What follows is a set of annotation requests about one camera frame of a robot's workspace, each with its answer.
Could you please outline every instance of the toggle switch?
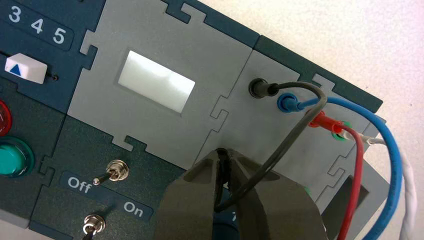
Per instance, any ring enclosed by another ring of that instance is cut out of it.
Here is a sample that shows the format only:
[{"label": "toggle switch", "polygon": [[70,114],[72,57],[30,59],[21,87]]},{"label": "toggle switch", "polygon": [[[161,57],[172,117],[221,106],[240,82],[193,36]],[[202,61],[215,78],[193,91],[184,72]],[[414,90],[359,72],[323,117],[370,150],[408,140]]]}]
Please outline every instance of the toggle switch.
[{"label": "toggle switch", "polygon": [[19,177],[32,171],[34,154],[22,140],[5,136],[0,138],[0,176]]},{"label": "toggle switch", "polygon": [[47,65],[22,53],[6,59],[4,70],[22,79],[43,84],[47,73]]},{"label": "toggle switch", "polygon": [[130,169],[124,161],[112,160],[107,165],[106,173],[93,179],[93,185],[98,186],[106,180],[111,180],[113,182],[122,181],[128,177],[129,173]]},{"label": "toggle switch", "polygon": [[85,236],[82,238],[82,240],[92,240],[94,235],[100,233],[105,228],[106,222],[103,217],[96,214],[90,214],[86,216],[84,219],[84,226],[82,227],[82,231],[84,232]]}]

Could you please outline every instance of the blue wire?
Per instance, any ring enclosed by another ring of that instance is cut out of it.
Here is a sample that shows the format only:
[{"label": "blue wire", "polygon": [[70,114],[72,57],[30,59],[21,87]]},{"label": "blue wire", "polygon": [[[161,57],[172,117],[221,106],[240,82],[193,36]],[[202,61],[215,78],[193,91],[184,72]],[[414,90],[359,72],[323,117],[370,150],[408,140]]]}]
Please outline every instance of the blue wire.
[{"label": "blue wire", "polygon": [[[305,107],[316,104],[318,101],[318,98],[311,99],[299,103],[297,107],[299,109],[304,109]],[[389,221],[395,213],[396,207],[398,206],[399,197],[401,195],[402,162],[398,145],[396,144],[396,141],[393,138],[390,130],[387,128],[386,124],[384,124],[376,115],[374,115],[374,113],[370,112],[369,110],[358,104],[337,97],[328,97],[327,103],[340,105],[362,115],[378,129],[387,145],[391,166],[390,187],[388,189],[387,201],[377,221],[363,238],[363,240],[376,240],[389,224]]]}]

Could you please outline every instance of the white wire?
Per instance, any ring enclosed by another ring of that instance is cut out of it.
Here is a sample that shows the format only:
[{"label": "white wire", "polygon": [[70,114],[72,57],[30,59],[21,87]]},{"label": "white wire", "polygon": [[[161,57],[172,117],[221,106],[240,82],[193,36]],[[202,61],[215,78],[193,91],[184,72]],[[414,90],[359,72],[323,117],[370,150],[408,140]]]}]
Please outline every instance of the white wire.
[{"label": "white wire", "polygon": [[[359,135],[361,136],[362,141],[366,144],[386,145],[383,139],[364,136],[362,134]],[[353,137],[347,131],[343,131],[341,136],[345,139],[353,139]],[[408,161],[404,151],[402,151],[402,149],[399,149],[399,151],[402,161],[402,174],[405,183],[405,215],[403,216],[399,240],[412,240],[415,226],[415,217],[417,213],[417,191],[415,188],[413,168]]]}]

